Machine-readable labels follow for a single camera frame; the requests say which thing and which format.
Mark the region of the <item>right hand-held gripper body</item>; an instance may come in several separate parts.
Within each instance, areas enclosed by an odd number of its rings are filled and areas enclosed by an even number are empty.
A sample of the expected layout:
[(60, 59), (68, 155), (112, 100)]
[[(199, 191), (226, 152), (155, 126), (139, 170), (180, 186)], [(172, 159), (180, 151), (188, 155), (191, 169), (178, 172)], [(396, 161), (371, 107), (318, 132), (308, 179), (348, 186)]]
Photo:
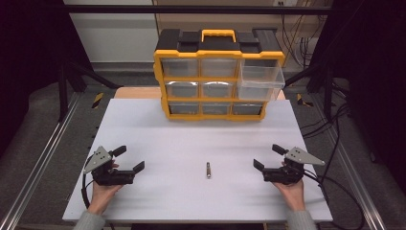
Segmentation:
[(325, 162), (307, 151), (294, 147), (283, 155), (283, 165), (277, 169), (265, 168), (261, 172), (266, 182), (278, 182), (284, 185), (299, 182), (305, 175), (304, 164), (324, 166)]

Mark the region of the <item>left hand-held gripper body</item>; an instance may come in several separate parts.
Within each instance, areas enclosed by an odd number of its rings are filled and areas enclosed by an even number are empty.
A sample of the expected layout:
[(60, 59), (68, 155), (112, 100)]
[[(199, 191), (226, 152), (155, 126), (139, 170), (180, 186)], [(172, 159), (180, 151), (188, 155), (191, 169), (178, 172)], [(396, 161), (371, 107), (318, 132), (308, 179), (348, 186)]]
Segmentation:
[(101, 186), (132, 184), (135, 177), (133, 170), (120, 171), (113, 167), (112, 151), (99, 146), (86, 161), (83, 174), (92, 174), (93, 180)]

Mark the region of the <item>clear plastic drawer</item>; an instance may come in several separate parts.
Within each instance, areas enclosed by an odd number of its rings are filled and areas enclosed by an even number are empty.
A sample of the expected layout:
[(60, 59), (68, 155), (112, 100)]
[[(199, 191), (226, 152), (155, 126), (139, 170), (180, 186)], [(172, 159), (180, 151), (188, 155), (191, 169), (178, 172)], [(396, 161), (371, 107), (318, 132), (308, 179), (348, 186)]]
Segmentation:
[(238, 70), (237, 96), (240, 100), (273, 101), (285, 87), (276, 59), (244, 59)]

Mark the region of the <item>person's left hand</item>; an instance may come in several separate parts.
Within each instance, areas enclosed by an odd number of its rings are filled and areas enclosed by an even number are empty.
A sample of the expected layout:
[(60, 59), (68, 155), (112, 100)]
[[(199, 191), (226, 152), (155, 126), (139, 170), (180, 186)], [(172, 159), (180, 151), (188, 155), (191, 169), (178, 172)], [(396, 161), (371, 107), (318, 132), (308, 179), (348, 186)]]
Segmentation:
[(123, 185), (101, 186), (93, 183), (92, 199), (87, 211), (94, 215), (101, 216), (107, 209), (109, 202)]

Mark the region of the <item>person's right hand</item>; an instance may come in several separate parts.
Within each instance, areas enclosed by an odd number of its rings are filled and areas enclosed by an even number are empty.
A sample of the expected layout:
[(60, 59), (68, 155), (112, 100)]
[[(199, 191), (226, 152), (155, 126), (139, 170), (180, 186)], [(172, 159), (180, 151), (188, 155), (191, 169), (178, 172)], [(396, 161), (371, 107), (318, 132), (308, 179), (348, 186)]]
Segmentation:
[(280, 191), (284, 201), (291, 211), (296, 212), (305, 210), (304, 183), (302, 180), (289, 185), (274, 182), (273, 185)]

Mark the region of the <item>black metal stand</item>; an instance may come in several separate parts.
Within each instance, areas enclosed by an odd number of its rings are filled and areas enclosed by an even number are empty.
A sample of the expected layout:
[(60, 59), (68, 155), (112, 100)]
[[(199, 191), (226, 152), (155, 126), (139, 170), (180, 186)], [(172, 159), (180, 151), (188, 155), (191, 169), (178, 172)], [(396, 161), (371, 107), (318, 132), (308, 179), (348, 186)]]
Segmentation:
[(68, 114), (67, 83), (70, 83), (75, 92), (83, 92), (87, 84), (83, 76), (101, 83), (110, 89), (118, 89), (120, 86), (106, 78), (96, 74), (93, 70), (87, 69), (74, 62), (66, 62), (58, 70), (58, 91), (59, 91), (59, 121), (62, 122)]
[(302, 72), (294, 75), (292, 78), (285, 81), (285, 89), (293, 85), (295, 82), (310, 77), (310, 80), (305, 87), (309, 93), (317, 93), (321, 88), (324, 88), (323, 114), (329, 122), (332, 121), (332, 82), (333, 74), (331, 68), (327, 64), (313, 64)]

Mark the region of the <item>set of clear organizer drawers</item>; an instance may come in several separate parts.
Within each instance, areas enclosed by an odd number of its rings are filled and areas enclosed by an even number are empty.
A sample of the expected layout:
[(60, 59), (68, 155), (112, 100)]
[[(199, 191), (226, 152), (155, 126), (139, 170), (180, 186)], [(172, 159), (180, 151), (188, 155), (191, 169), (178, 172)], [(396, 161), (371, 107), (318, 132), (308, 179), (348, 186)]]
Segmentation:
[(262, 102), (237, 97), (238, 60), (162, 58), (170, 115), (260, 115)]

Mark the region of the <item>black curtain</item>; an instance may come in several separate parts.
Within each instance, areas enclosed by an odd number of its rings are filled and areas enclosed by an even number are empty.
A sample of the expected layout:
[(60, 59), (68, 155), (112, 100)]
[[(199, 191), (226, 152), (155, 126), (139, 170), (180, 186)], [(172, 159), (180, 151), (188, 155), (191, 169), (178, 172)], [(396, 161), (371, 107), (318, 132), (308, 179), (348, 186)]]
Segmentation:
[(29, 109), (30, 95), (70, 61), (92, 67), (63, 0), (0, 0), (0, 156)]
[(406, 0), (332, 0), (315, 61), (330, 41), (333, 75), (350, 83), (350, 106), (371, 151), (406, 195)]

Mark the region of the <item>yellow black organizer cabinet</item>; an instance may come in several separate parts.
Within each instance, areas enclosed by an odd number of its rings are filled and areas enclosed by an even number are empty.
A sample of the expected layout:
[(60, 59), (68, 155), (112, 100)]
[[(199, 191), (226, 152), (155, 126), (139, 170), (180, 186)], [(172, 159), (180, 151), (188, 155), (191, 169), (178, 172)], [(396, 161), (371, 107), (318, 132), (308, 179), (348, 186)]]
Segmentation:
[(262, 102), (260, 115), (170, 115), (161, 59), (162, 58), (234, 58), (238, 60), (238, 70), (244, 59), (276, 59), (280, 67), (285, 61), (282, 48), (276, 38), (276, 31), (270, 28), (254, 29), (250, 32), (235, 31), (237, 41), (230, 37), (209, 36), (201, 41), (201, 31), (182, 31), (165, 29), (160, 33), (153, 54), (154, 74), (161, 89), (161, 105), (169, 119), (178, 120), (229, 120), (229, 121), (260, 121), (265, 117), (266, 106), (270, 102), (241, 100), (245, 102)]

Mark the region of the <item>black horizontal bar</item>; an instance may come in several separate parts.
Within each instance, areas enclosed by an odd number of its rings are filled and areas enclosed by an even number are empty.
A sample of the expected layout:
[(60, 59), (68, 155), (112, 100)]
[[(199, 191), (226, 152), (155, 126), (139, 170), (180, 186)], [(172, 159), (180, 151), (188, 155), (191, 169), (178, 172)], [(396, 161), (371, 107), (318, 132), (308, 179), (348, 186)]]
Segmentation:
[(289, 14), (329, 15), (329, 7), (248, 7), (248, 6), (147, 6), (147, 5), (64, 5), (71, 13), (213, 13), (213, 14)]

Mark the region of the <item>aluminium frame rail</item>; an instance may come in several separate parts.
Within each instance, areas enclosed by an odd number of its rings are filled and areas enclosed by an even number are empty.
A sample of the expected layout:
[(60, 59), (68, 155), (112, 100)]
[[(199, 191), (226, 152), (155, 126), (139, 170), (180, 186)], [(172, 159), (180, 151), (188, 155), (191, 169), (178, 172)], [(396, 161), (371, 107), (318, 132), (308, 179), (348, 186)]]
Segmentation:
[(61, 121), (57, 122), (47, 144), (35, 160), (34, 167), (30, 170), (30, 174), (27, 176), (18, 196), (14, 200), (9, 211), (0, 221), (0, 230), (14, 230), (16, 227), (78, 107), (81, 96), (81, 93), (73, 94), (68, 104), (67, 114)]
[(328, 140), (334, 147), (334, 155), (338, 157), (340, 166), (350, 185), (355, 200), (358, 202), (363, 218), (371, 230), (387, 230), (387, 227), (377, 211), (365, 183), (354, 165), (342, 143), (343, 132), (339, 126), (339, 119), (349, 111), (346, 103), (337, 103), (330, 108), (332, 126), (327, 129)]

